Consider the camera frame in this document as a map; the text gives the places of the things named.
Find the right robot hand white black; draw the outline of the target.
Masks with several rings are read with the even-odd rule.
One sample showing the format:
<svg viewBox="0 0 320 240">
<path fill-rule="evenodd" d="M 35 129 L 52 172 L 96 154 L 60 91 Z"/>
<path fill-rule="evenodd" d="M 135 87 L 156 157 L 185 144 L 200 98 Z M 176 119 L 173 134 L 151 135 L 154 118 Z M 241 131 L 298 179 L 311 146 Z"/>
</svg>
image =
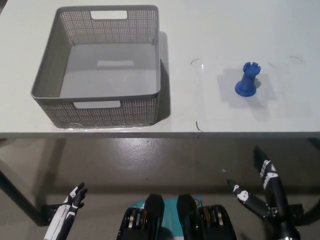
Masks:
<svg viewBox="0 0 320 240">
<path fill-rule="evenodd" d="M 272 161 L 258 146 L 253 150 L 253 163 L 261 178 L 266 201 L 243 189 L 232 179 L 228 179 L 227 184 L 245 208 L 270 225 L 273 240 L 299 240 L 301 235 L 293 223 L 281 178 Z"/>
</svg>

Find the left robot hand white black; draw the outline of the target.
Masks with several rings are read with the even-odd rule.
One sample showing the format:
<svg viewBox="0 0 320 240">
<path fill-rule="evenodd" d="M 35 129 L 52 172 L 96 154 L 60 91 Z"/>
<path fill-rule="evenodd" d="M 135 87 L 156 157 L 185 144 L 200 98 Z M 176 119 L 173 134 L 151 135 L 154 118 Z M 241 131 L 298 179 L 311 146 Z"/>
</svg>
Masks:
<svg viewBox="0 0 320 240">
<path fill-rule="evenodd" d="M 72 225 L 75 221 L 78 210 L 85 204 L 83 203 L 87 188 L 84 188 L 85 183 L 80 183 L 75 187 L 57 208 L 49 227 L 44 236 L 44 240 L 66 240 Z"/>
</svg>

